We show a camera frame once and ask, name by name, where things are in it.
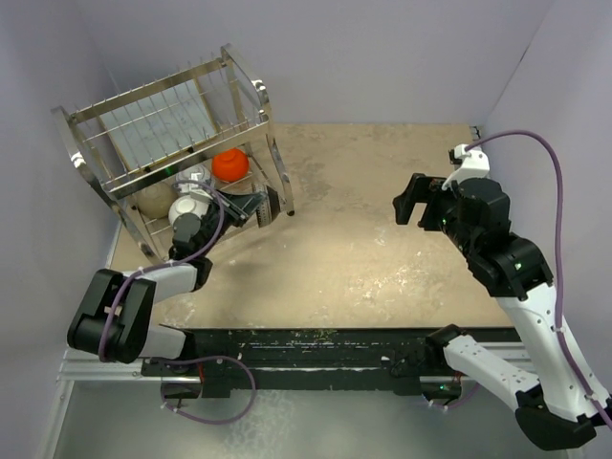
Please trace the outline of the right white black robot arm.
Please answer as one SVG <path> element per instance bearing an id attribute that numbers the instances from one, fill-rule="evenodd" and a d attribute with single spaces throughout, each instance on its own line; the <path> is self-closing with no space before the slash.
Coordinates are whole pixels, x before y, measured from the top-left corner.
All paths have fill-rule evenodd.
<path id="1" fill-rule="evenodd" d="M 419 228 L 442 232 L 465 257 L 472 276 L 506 312 L 534 370 L 525 372 L 450 324 L 429 335 L 426 366 L 459 371 L 514 412 L 525 436 L 542 450 L 580 448 L 611 412 L 611 395 L 585 362 L 560 314 L 558 283 L 540 248 L 511 230 L 510 197 L 488 178 L 443 187 L 412 175 L 393 207 L 397 224 L 425 207 Z"/>

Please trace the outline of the white bowl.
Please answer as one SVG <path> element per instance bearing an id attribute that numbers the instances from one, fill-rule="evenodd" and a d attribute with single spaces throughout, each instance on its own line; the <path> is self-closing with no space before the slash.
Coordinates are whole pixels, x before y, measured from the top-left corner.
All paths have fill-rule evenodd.
<path id="1" fill-rule="evenodd" d="M 210 199 L 207 196 L 185 195 L 175 200 L 168 211 L 168 221 L 171 224 L 172 230 L 176 231 L 176 220 L 185 214 L 194 214 L 197 217 L 204 217 L 210 205 Z"/>

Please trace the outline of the brown rimmed beige bowl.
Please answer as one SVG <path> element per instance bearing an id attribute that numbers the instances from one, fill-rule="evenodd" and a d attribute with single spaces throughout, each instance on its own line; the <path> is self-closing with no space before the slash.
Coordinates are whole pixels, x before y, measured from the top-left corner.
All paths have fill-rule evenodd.
<path id="1" fill-rule="evenodd" d="M 256 219 L 259 228 L 267 227 L 277 218 L 281 210 L 278 193 L 272 187 L 261 183 L 253 184 L 252 191 L 266 194 L 265 200 L 256 210 Z"/>

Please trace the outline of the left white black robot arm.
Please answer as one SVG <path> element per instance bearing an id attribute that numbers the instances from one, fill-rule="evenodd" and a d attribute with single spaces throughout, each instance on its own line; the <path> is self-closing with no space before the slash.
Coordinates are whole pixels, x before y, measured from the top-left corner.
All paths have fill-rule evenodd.
<path id="1" fill-rule="evenodd" d="M 173 222 L 168 260 L 133 272 L 97 271 L 68 328 L 67 343 L 100 361 L 131 363 L 160 357 L 176 375 L 193 370 L 195 349 L 186 334 L 150 324 L 153 306 L 176 295 L 200 290 L 213 267 L 211 249 L 231 227 L 240 228 L 259 216 L 273 190 L 263 186 L 250 194 L 209 188 L 203 211 L 188 210 Z"/>

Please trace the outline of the olive beige bowl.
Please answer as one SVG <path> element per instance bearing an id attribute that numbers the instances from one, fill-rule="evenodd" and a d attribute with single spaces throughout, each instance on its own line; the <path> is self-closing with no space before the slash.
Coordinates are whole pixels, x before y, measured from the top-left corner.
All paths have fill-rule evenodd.
<path id="1" fill-rule="evenodd" d="M 177 199 L 172 186 L 160 182 L 136 193 L 138 210 L 148 219 L 166 218 L 171 205 Z"/>

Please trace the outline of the orange plastic bowl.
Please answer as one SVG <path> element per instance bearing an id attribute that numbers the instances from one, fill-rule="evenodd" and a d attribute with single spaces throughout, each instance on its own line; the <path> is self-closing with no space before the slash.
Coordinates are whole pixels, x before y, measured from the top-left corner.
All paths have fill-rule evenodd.
<path id="1" fill-rule="evenodd" d="M 216 155 L 211 162 L 212 174 L 221 181 L 233 183 L 247 176 L 250 170 L 248 156 L 239 148 Z"/>

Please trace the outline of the blue floral ceramic bowl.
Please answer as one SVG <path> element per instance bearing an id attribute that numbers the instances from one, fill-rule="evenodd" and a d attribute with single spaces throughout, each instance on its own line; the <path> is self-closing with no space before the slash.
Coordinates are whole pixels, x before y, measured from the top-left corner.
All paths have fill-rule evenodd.
<path id="1" fill-rule="evenodd" d="M 214 178 L 211 172 L 203 164 L 196 164 L 188 167 L 176 175 L 176 183 L 183 185 L 185 181 L 204 182 L 209 186 L 214 185 Z"/>

